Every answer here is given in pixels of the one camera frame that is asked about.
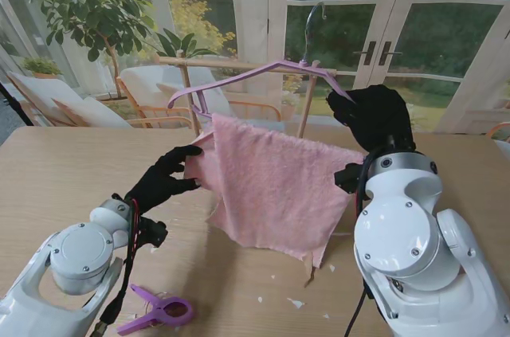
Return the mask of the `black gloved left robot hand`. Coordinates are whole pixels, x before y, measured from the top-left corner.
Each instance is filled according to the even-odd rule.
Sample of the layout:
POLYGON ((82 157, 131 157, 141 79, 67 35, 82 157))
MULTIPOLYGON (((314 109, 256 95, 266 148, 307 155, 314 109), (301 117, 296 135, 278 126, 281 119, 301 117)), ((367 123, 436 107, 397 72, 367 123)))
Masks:
POLYGON ((202 148, 195 145, 175 147, 150 166, 142 178, 127 192, 124 201, 135 203, 140 214, 145 214, 170 197, 196 190, 200 187, 195 178, 176 178, 183 173, 187 157, 199 156, 202 148))

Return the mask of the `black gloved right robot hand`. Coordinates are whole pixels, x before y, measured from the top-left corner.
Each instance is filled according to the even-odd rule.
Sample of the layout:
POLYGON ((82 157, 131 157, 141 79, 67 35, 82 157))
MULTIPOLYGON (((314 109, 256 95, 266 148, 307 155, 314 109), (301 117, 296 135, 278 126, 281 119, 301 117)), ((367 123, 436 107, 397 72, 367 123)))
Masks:
POLYGON ((396 90, 376 84, 346 93, 332 91, 327 102, 334 118, 351 130, 362 149, 416 150, 406 102, 396 90))

